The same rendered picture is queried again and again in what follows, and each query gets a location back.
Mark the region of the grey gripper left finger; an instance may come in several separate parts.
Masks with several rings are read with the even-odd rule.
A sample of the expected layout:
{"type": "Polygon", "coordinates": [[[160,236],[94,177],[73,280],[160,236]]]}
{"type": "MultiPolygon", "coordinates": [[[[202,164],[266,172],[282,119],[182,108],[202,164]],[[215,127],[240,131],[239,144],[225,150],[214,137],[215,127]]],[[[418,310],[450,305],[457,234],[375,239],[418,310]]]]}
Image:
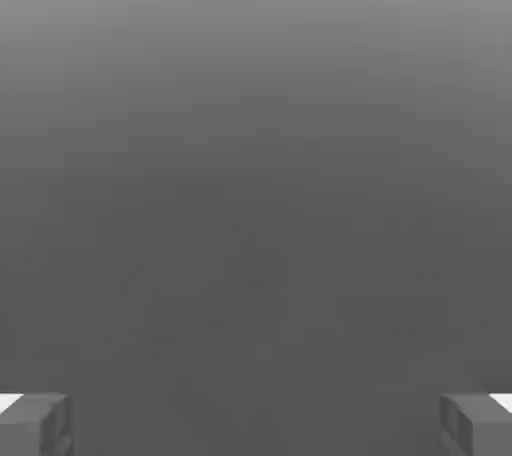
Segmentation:
{"type": "Polygon", "coordinates": [[[72,397],[0,393],[0,456],[75,456],[72,397]]]}

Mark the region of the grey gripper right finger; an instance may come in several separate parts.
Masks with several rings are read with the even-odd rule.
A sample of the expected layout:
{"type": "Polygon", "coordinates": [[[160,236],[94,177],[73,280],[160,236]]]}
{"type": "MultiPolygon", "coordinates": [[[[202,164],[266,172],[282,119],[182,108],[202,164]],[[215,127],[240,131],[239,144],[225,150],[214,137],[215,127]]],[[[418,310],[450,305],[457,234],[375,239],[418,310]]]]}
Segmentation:
{"type": "Polygon", "coordinates": [[[442,394],[443,456],[512,456],[512,393],[442,394]]]}

